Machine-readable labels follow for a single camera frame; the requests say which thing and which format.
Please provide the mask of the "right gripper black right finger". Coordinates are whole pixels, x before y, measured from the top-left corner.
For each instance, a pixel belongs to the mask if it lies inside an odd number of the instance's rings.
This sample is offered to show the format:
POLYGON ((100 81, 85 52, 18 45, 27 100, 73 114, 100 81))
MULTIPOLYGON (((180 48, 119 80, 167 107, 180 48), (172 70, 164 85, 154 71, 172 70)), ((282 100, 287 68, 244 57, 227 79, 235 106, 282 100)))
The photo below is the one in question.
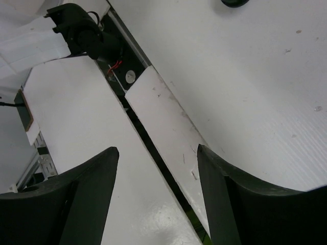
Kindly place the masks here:
POLYGON ((197 159, 213 244, 326 244, 326 187, 266 182, 204 145, 197 159))

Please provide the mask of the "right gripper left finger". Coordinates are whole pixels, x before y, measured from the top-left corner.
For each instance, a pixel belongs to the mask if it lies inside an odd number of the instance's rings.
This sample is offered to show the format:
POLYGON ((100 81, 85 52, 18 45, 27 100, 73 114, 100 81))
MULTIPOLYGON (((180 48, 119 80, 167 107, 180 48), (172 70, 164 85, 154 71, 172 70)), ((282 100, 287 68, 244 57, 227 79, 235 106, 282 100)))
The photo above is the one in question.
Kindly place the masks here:
POLYGON ((1 194, 1 244, 101 244, 119 161, 109 147, 56 177, 1 194))

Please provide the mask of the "yellow hard-shell suitcase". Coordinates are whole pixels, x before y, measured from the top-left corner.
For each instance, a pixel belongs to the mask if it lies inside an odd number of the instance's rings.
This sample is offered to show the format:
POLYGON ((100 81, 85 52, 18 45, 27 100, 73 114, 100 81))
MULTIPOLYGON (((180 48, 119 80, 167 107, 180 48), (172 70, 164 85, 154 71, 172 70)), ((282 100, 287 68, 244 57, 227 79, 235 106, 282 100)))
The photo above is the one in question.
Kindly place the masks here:
POLYGON ((229 8, 239 8, 249 2, 249 0, 221 0, 229 8))

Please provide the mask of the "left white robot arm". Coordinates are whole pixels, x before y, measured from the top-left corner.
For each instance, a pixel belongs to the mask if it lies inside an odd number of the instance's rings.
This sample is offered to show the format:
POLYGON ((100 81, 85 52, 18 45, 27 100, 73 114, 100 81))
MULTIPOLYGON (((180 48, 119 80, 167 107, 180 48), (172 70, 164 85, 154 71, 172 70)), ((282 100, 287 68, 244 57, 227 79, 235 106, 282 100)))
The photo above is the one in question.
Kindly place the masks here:
POLYGON ((1 79, 68 56, 120 59, 122 42, 100 29, 109 9, 108 1, 1 1, 1 79))

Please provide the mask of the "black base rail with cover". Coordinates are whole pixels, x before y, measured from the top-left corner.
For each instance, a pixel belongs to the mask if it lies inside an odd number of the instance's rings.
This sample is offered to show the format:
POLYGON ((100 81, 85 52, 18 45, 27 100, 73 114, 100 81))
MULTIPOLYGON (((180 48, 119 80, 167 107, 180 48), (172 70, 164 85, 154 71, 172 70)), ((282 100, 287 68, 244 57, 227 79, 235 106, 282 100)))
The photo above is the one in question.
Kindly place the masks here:
POLYGON ((125 46, 119 63, 100 68, 201 242, 211 244, 197 161, 205 140, 116 11, 100 26, 125 46))

